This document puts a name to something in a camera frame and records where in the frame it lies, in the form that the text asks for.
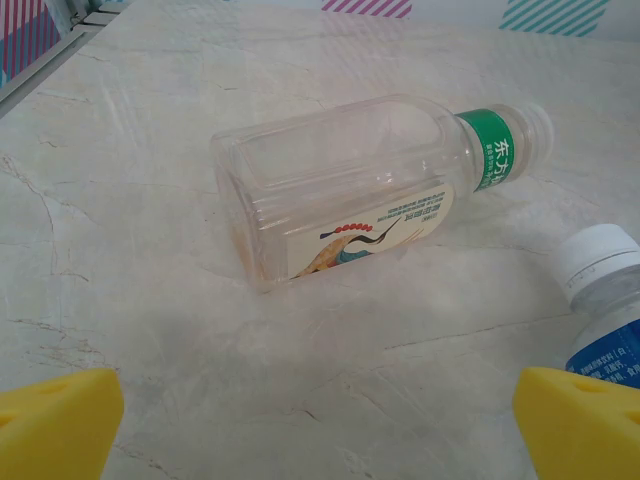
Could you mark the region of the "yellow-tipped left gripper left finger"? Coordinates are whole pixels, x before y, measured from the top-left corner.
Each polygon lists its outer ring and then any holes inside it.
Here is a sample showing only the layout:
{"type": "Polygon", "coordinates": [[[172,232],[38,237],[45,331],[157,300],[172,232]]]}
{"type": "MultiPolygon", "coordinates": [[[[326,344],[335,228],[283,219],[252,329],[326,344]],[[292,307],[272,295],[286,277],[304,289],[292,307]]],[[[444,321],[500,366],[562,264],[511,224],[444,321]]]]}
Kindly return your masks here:
{"type": "Polygon", "coordinates": [[[124,413],[116,372],[97,368],[1,394],[3,479],[98,479],[124,413]]]}

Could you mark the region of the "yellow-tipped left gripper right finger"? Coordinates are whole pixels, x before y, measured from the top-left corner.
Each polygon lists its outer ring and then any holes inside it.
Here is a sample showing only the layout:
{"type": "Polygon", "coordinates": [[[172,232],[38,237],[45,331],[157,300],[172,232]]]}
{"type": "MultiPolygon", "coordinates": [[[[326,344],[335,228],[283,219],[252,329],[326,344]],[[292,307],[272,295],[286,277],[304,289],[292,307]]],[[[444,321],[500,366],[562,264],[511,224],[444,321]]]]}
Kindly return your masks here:
{"type": "Polygon", "coordinates": [[[561,370],[524,369],[515,419],[539,479],[637,479],[639,391],[561,370]]]}

